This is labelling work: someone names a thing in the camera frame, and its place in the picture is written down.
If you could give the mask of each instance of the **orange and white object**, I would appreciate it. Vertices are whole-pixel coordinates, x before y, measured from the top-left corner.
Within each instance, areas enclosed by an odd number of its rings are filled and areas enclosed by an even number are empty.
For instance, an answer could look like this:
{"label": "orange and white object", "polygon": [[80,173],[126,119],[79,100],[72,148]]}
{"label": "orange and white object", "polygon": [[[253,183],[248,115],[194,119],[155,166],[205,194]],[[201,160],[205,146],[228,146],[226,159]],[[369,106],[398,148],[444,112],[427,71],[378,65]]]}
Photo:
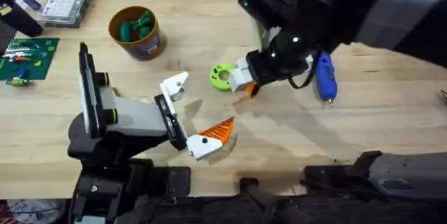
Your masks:
{"label": "orange and white object", "polygon": [[219,150],[230,138],[233,132],[234,117],[217,124],[203,132],[188,137],[188,150],[196,160]]}
{"label": "orange and white object", "polygon": [[[166,103],[170,113],[173,117],[177,118],[177,112],[175,111],[174,102],[179,101],[185,92],[184,84],[188,78],[188,73],[185,71],[173,77],[170,77],[160,83],[160,89],[166,100]],[[184,136],[187,136],[186,131],[181,123],[181,120],[177,119],[180,129]],[[229,118],[222,121],[199,134],[189,136],[186,140],[189,153],[199,160],[206,155],[219,150],[228,141],[228,138],[233,131],[234,118]]]}

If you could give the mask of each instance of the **green object in cup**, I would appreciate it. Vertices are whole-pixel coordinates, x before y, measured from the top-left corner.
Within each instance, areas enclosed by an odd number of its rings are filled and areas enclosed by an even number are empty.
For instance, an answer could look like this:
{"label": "green object in cup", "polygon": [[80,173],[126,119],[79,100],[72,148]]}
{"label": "green object in cup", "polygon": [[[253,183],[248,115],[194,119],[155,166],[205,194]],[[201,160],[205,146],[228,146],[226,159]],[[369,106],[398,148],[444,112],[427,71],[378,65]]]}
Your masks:
{"label": "green object in cup", "polygon": [[151,27],[141,27],[140,29],[140,33],[138,34],[138,40],[143,39],[144,37],[146,37],[147,35],[149,35],[149,33],[151,33],[152,28]]}
{"label": "green object in cup", "polygon": [[132,31],[138,31],[144,26],[153,26],[151,13],[149,11],[144,12],[140,18],[131,22]]}
{"label": "green object in cup", "polygon": [[122,22],[119,26],[119,40],[124,43],[131,42],[131,24],[129,22]]}

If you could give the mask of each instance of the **cup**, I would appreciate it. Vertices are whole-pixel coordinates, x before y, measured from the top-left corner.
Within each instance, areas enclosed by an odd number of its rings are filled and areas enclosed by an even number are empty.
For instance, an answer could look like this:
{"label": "cup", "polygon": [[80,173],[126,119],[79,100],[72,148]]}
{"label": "cup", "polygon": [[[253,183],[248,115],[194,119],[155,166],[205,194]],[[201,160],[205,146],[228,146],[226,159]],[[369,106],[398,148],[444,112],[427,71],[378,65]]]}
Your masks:
{"label": "cup", "polygon": [[[132,38],[135,41],[130,43],[120,41],[119,27],[121,24],[138,20],[146,11],[149,11],[154,19],[154,27],[150,33],[140,40],[135,40],[138,39],[138,32],[133,32]],[[131,6],[120,10],[114,15],[109,22],[109,34],[132,57],[139,60],[149,60],[157,57],[166,46],[166,39],[161,35],[159,22],[155,15],[150,9],[141,6]]]}

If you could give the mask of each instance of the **white plastic part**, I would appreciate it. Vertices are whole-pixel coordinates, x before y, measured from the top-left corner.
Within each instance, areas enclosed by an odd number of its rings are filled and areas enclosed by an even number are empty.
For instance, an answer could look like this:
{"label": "white plastic part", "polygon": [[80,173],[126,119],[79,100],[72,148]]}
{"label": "white plastic part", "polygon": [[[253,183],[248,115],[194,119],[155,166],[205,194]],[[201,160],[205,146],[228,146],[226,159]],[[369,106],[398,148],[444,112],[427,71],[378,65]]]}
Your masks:
{"label": "white plastic part", "polygon": [[243,91],[245,87],[254,83],[253,77],[249,71],[249,65],[245,58],[238,59],[236,61],[237,68],[230,72],[228,83],[232,92]]}
{"label": "white plastic part", "polygon": [[167,106],[169,107],[170,113],[176,117],[177,113],[174,108],[173,102],[179,101],[184,94],[183,85],[188,78],[188,73],[186,71],[177,74],[173,77],[169,77],[168,79],[163,80],[160,83],[160,89],[165,97],[167,102]]}
{"label": "white plastic part", "polygon": [[202,135],[192,135],[188,137],[186,141],[188,150],[196,160],[200,160],[206,155],[219,150],[222,148],[222,142],[218,139],[202,136]]}
{"label": "white plastic part", "polygon": [[[183,97],[183,85],[186,82],[187,78],[188,73],[185,71],[173,77],[169,77],[168,79],[160,83],[161,92],[163,93],[163,96],[165,97],[167,103],[166,106],[168,106],[170,113],[175,118],[177,118],[177,112],[175,111],[174,102],[180,100]],[[178,119],[177,121],[183,134],[187,136],[187,133],[181,121]],[[196,158],[196,160],[200,160],[206,155],[219,150],[223,146],[220,140],[202,135],[192,135],[188,137],[186,145],[188,146],[189,152],[194,158]]]}

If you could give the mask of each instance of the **yellow label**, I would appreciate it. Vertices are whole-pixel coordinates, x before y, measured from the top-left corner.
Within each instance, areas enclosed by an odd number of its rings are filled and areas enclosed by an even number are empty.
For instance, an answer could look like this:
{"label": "yellow label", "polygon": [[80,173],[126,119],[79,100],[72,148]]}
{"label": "yellow label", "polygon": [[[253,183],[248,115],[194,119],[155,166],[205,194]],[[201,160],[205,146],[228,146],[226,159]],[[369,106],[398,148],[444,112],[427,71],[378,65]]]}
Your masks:
{"label": "yellow label", "polygon": [[1,10],[0,10],[0,15],[6,15],[6,14],[8,14],[9,12],[11,12],[13,9],[10,7],[10,6],[6,6],[6,7],[3,7]]}

